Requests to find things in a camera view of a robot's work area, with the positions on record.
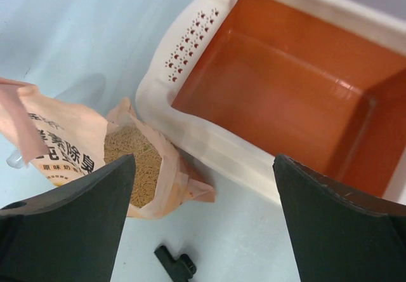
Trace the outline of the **black bag clip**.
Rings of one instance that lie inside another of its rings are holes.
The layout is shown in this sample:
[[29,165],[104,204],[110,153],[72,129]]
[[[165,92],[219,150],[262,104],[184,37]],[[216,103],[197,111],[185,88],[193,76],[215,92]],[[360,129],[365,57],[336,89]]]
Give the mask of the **black bag clip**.
[[166,246],[161,245],[154,251],[155,256],[171,278],[172,282],[189,282],[197,272],[197,267],[187,254],[175,259]]

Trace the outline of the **pink cat litter bag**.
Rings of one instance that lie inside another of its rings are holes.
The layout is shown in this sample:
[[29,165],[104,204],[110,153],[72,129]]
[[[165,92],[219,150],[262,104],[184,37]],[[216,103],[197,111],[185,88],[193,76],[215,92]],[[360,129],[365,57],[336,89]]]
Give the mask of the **pink cat litter bag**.
[[2,79],[1,133],[16,147],[8,164],[31,164],[61,186],[130,154],[136,174],[129,217],[158,219],[190,200],[212,203],[214,188],[163,134],[137,118],[130,99],[106,116],[95,111],[105,86],[95,74],[50,98],[34,84]]

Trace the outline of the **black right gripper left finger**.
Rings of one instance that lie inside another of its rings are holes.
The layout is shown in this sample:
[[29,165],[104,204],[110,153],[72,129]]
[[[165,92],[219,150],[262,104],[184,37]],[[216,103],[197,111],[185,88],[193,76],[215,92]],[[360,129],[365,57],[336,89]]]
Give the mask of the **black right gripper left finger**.
[[125,155],[1,208],[1,281],[110,281],[135,171]]

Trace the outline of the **white and orange litter box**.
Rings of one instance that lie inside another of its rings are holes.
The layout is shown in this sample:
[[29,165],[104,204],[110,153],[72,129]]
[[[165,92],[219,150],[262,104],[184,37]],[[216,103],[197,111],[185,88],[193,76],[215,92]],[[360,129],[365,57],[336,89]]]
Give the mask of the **white and orange litter box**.
[[193,0],[136,92],[142,120],[276,203],[286,154],[405,202],[405,21],[350,0]]

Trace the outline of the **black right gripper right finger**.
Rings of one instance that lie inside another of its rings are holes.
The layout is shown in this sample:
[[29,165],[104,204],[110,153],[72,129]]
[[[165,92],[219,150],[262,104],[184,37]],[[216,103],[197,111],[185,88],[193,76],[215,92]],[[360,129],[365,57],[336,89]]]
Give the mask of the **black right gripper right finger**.
[[405,281],[405,205],[283,154],[273,170],[301,281]]

